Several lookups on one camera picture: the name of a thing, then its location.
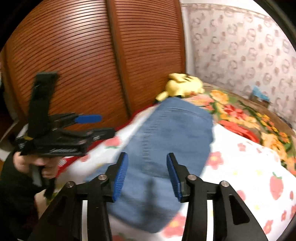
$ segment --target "hand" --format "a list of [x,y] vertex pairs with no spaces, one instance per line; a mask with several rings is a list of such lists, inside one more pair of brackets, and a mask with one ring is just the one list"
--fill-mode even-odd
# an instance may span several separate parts
[[15,168],[24,174],[30,173],[30,164],[35,166],[44,166],[42,176],[44,178],[54,178],[58,172],[58,163],[62,157],[39,157],[37,155],[20,156],[20,152],[16,152],[13,156],[13,164]]

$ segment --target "denim fabric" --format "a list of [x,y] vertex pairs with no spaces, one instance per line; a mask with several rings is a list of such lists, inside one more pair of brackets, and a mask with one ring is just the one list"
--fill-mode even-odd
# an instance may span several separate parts
[[[199,176],[213,141],[212,117],[179,98],[164,100],[131,138],[123,152],[128,170],[117,202],[108,211],[125,223],[150,233],[166,226],[181,204],[174,195],[166,166],[173,152],[179,164]],[[88,180],[104,173],[100,168]]]

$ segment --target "blue rubber tip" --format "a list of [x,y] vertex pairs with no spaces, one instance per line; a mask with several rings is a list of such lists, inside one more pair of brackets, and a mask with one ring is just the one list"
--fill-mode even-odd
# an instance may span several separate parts
[[123,187],[124,178],[126,177],[126,171],[128,169],[128,155],[125,153],[121,162],[121,166],[117,172],[114,180],[113,188],[113,201],[115,202],[121,194],[121,189]]
[[80,115],[75,119],[78,124],[97,123],[102,120],[101,115]]
[[167,155],[167,167],[168,167],[168,174],[170,176],[170,181],[172,183],[173,190],[174,190],[174,193],[175,193],[175,197],[180,202],[181,199],[182,199],[181,183],[180,183],[180,180],[178,178],[177,172],[176,172],[176,170],[174,168],[173,161],[172,161],[171,157],[169,156],[169,154]]

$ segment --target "stuffed animal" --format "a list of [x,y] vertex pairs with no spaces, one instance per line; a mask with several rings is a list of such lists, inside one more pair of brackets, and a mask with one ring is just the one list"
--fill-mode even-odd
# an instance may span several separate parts
[[170,80],[165,86],[165,91],[156,97],[157,101],[161,102],[169,96],[190,97],[202,94],[205,91],[202,87],[202,81],[197,77],[187,74],[170,74],[168,77]]

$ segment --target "wooden wardrobe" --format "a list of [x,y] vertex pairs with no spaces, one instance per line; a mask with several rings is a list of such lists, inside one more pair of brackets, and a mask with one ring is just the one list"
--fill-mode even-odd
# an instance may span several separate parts
[[154,102],[169,73],[185,72],[178,0],[44,0],[7,41],[5,88],[19,118],[26,114],[36,73],[60,78],[50,114],[101,114],[98,124],[124,124]]

